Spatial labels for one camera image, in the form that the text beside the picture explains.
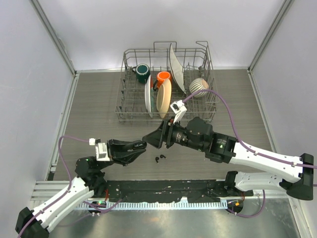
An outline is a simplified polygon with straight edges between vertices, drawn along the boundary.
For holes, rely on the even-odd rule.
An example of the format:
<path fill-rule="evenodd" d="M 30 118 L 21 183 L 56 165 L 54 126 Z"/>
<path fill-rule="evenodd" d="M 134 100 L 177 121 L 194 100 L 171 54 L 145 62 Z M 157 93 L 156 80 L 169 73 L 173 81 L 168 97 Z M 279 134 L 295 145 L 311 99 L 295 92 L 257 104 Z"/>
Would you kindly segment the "black oblong charging case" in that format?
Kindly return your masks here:
<path fill-rule="evenodd" d="M 143 150 L 146 149 L 147 143 L 142 140 L 137 140 L 133 142 L 132 149 L 133 150 Z"/>

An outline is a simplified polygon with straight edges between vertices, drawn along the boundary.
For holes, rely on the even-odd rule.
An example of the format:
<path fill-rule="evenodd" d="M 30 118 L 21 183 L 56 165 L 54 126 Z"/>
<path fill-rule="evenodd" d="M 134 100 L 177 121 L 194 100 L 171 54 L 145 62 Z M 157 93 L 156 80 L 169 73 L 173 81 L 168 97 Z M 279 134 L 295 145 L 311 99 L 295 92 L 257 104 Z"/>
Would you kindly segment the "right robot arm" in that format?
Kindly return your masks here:
<path fill-rule="evenodd" d="M 281 190 L 300 200 L 314 198 L 314 157 L 287 156 L 257 148 L 233 136 L 214 132 L 212 125 L 199 117 L 183 127 L 174 119 L 164 119 L 158 129 L 145 135 L 143 141 L 161 148 L 179 144 L 205 154 L 216 163 L 236 164 L 258 169 L 257 173 L 230 171 L 224 191 L 234 196 L 240 191 Z"/>

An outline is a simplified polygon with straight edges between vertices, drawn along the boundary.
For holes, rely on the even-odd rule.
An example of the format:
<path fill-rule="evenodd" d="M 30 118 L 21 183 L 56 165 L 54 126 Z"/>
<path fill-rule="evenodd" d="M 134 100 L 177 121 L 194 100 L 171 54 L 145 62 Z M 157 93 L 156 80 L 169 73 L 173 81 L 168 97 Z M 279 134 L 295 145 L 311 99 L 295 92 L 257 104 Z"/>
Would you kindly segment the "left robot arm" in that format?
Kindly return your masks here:
<path fill-rule="evenodd" d="M 76 176 L 69 178 L 68 185 L 43 204 L 34 209 L 25 207 L 19 212 L 15 230 L 20 238 L 47 238 L 66 215 L 87 199 L 102 197 L 108 187 L 102 171 L 113 164 L 126 166 L 146 151 L 146 142 L 111 139 L 86 140 L 95 147 L 94 156 L 78 159 Z"/>

